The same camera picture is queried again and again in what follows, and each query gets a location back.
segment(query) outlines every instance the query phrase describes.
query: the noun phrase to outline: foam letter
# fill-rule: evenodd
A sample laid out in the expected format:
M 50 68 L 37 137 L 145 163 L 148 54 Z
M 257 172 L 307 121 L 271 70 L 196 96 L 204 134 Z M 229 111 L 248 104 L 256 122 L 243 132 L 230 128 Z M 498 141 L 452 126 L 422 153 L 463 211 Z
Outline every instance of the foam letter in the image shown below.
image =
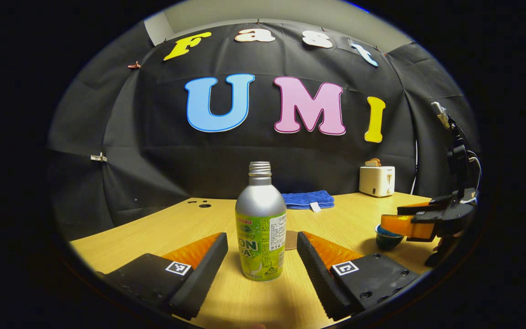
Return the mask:
M 188 46 L 193 47 L 196 46 L 202 37 L 209 37 L 211 36 L 211 32 L 204 32 L 200 33 L 199 35 L 189 36 L 185 37 L 183 39 L 179 39 L 176 41 L 176 45 L 174 46 L 174 49 L 172 49 L 172 52 L 170 52 L 169 55 L 165 56 L 163 60 L 168 60 L 170 58 L 175 58 L 177 56 L 182 56 L 183 54 L 186 54 L 190 50 L 186 49 Z
M 362 46 L 360 46 L 359 44 L 351 44 L 351 46 L 355 47 L 358 52 L 361 54 L 361 56 L 371 65 L 373 66 L 379 66 L 379 64 L 377 62 L 375 62 L 372 58 L 371 58 L 371 53 L 370 52 L 367 52 L 367 50 L 365 50 Z
M 312 99 L 301 81 L 294 77 L 276 77 L 274 83 L 281 89 L 281 119 L 275 123 L 279 133 L 296 133 L 300 124 L 296 122 L 298 110 L 307 131 L 313 131 L 324 112 L 324 121 L 319 125 L 321 133 L 326 135 L 344 135 L 346 127 L 342 125 L 340 94 L 342 87 L 333 83 L 320 85 Z
M 369 130 L 365 133 L 367 142 L 380 143 L 383 135 L 380 134 L 380 126 L 383 122 L 384 102 L 376 97 L 367 98 L 371 106 L 371 119 L 369 120 Z
M 255 80 L 252 74 L 233 74 L 226 79 L 232 85 L 232 107 L 225 115 L 210 111 L 210 90 L 217 80 L 206 77 L 186 83 L 188 90 L 187 115 L 190 125 L 205 133 L 227 131 L 240 125 L 249 111 L 249 84 Z
M 330 38 L 322 32 L 304 31 L 301 34 L 303 35 L 302 40 L 311 46 L 332 48 L 332 43 L 328 41 Z
M 236 41 L 240 42 L 251 42 L 251 41 L 261 41 L 261 42 L 270 42 L 275 40 L 271 36 L 271 31 L 264 29 L 248 29 L 238 32 L 238 36 L 234 37 Z

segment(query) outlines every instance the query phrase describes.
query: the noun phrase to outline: yellow letter f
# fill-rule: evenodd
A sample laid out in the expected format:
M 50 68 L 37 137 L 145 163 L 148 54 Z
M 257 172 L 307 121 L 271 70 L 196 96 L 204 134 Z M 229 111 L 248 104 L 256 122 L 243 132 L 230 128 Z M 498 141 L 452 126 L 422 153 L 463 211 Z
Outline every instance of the yellow letter f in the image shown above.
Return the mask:
M 168 60 L 170 58 L 175 58 L 177 56 L 182 56 L 183 54 L 186 54 L 187 52 L 190 51 L 186 49 L 188 48 L 188 46 L 190 47 L 196 46 L 200 42 L 201 37 L 209 37 L 211 35 L 212 35 L 211 32 L 204 32 L 199 35 L 194 35 L 194 36 L 185 37 L 183 39 L 179 39 L 178 41 L 176 41 L 176 46 L 174 47 L 172 52 L 169 55 L 165 56 L 163 60 Z

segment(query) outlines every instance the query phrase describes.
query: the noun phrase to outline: green bottle label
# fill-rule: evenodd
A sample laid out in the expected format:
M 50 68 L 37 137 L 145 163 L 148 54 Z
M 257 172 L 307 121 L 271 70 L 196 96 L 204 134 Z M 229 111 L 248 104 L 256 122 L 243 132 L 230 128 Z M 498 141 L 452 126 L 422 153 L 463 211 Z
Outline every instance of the green bottle label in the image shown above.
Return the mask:
M 242 272 L 255 281 L 277 279 L 284 268 L 287 213 L 270 217 L 235 215 Z

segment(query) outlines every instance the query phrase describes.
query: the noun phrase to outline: blue letter u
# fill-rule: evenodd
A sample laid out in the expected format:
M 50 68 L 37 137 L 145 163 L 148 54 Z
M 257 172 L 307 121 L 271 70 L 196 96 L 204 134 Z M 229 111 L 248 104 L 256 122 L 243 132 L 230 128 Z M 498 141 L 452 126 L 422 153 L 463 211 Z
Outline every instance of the blue letter u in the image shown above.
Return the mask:
M 188 90 L 188 122 L 199 131 L 216 133 L 240 125 L 249 112 L 249 84 L 255 80 L 252 74 L 232 74 L 226 79 L 232 85 L 232 107 L 225 115 L 210 111 L 210 90 L 217 80 L 206 77 L 186 83 Z

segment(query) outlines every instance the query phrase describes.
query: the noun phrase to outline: cork coaster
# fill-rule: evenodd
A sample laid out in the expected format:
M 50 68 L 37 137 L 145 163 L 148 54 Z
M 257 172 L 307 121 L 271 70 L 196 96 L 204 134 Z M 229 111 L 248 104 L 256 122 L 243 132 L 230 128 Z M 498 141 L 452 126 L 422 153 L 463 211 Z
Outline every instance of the cork coaster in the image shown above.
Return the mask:
M 285 250 L 294 250 L 298 247 L 298 233 L 296 231 L 286 231 Z

